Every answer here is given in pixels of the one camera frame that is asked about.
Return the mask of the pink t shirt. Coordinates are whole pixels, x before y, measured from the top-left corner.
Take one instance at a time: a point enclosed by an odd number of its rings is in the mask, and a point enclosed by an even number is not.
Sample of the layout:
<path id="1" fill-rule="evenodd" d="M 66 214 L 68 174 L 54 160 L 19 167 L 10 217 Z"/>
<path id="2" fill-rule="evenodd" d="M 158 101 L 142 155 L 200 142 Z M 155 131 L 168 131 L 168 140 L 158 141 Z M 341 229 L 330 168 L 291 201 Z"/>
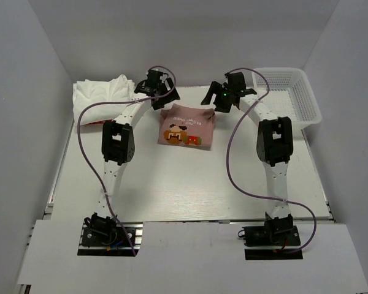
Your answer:
<path id="1" fill-rule="evenodd" d="M 210 150 L 214 127 L 214 109 L 173 104 L 170 109 L 161 110 L 158 143 Z"/>

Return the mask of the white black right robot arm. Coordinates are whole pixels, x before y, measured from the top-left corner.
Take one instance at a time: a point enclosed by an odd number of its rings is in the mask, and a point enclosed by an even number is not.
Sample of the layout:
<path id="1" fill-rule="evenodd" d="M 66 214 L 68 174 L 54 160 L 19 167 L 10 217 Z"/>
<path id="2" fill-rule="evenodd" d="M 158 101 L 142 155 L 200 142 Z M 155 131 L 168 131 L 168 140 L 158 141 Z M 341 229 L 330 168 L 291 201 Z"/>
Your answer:
<path id="1" fill-rule="evenodd" d="M 210 84 L 202 105 L 213 103 L 215 111 L 229 113 L 234 105 L 243 112 L 234 127 L 226 150 L 226 171 L 231 184 L 239 192 L 257 199 L 267 200 L 268 209 L 265 212 L 267 221 L 287 221 L 291 223 L 293 217 L 288 204 L 287 171 L 290 157 L 293 154 L 293 128 L 289 117 L 277 116 L 261 101 L 270 93 L 270 86 L 266 78 L 256 70 L 266 84 L 266 92 L 257 96 L 254 89 L 247 88 L 244 74 L 240 69 L 225 74 L 226 81 L 221 84 L 213 81 Z M 266 174 L 267 195 L 255 195 L 245 192 L 233 180 L 230 171 L 230 151 L 232 140 L 244 118 L 250 118 L 258 127 L 256 139 L 256 153 L 263 163 Z"/>

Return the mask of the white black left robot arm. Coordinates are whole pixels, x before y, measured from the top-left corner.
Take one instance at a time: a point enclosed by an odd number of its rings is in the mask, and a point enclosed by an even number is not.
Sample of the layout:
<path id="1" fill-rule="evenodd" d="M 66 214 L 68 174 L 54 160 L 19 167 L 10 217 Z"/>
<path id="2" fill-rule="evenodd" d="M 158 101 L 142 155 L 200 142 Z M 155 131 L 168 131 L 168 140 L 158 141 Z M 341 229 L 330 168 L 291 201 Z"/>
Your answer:
<path id="1" fill-rule="evenodd" d="M 134 129 L 146 111 L 159 110 L 179 100 L 175 76 L 165 67 L 153 66 L 146 79 L 134 90 L 134 99 L 113 120 L 102 127 L 102 155 L 104 173 L 102 191 L 95 212 L 101 217 L 115 217 L 113 196 L 121 184 L 126 166 L 135 154 Z"/>

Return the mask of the red folded shirt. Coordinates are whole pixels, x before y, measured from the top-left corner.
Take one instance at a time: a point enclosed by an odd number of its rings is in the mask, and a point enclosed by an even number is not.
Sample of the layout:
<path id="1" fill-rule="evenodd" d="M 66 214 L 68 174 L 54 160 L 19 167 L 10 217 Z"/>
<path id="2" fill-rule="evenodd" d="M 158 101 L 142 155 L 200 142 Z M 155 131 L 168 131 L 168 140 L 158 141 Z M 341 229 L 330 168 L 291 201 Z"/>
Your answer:
<path id="1" fill-rule="evenodd" d="M 88 123 L 87 125 L 97 125 L 97 124 L 104 124 L 105 121 L 98 121 L 98 122 L 91 122 L 91 123 Z"/>

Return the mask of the white perforated plastic basket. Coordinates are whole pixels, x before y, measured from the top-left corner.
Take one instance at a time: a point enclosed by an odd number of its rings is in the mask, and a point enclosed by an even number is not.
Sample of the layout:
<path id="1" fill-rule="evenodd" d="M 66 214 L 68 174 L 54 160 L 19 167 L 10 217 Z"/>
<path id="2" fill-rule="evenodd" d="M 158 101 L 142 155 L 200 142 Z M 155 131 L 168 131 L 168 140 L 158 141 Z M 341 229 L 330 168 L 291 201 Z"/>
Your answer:
<path id="1" fill-rule="evenodd" d="M 287 116 L 295 129 L 305 129 L 322 120 L 315 95 L 305 72 L 291 67 L 263 67 L 256 69 L 252 80 L 258 96 L 267 88 L 263 103 L 277 116 Z"/>

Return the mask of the white folded t shirt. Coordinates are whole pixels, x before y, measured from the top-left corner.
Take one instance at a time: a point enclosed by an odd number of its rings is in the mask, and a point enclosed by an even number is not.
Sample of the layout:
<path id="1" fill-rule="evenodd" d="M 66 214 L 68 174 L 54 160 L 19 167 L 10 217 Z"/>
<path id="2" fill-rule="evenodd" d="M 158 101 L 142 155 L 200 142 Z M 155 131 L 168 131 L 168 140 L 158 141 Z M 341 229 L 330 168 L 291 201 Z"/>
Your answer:
<path id="1" fill-rule="evenodd" d="M 72 95 L 74 121 L 84 108 L 99 102 L 82 116 L 82 125 L 116 118 L 134 97 L 134 90 L 135 83 L 123 74 L 110 81 L 77 81 Z"/>

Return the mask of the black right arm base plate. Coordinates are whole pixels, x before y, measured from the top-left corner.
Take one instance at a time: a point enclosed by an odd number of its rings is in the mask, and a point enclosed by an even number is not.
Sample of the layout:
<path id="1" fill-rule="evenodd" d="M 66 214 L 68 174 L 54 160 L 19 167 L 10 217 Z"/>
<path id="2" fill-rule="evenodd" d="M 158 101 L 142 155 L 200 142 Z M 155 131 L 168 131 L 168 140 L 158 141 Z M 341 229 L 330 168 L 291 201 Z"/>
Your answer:
<path id="1" fill-rule="evenodd" d="M 301 246 L 297 227 L 294 225 L 290 232 L 274 239 L 266 233 L 263 226 L 243 227 L 237 233 L 243 240 L 245 259 L 249 261 L 266 260 L 302 260 L 302 251 L 296 248 Z"/>

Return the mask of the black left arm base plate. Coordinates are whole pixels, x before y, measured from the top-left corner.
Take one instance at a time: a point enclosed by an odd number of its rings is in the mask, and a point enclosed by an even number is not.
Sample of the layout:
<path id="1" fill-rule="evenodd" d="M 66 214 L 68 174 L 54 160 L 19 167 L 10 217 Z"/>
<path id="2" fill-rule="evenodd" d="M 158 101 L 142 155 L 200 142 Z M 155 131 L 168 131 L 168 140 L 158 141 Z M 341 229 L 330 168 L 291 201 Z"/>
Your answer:
<path id="1" fill-rule="evenodd" d="M 140 249 L 140 227 L 125 227 L 114 220 L 92 221 L 87 217 L 80 235 L 78 256 L 135 257 Z"/>

